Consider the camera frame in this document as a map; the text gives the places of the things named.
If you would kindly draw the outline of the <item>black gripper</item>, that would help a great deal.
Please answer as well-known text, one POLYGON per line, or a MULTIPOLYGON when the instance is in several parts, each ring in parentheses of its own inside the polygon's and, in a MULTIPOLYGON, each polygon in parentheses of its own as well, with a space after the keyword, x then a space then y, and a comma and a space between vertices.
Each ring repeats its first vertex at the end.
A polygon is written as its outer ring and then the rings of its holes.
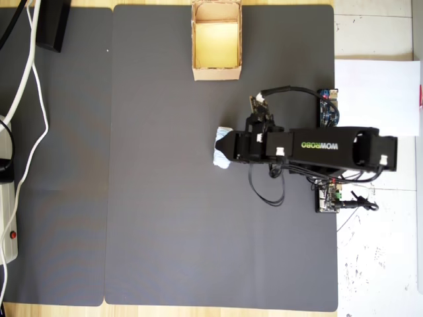
POLYGON ((214 145, 214 159, 264 164, 262 134, 247 131, 217 131, 214 145))

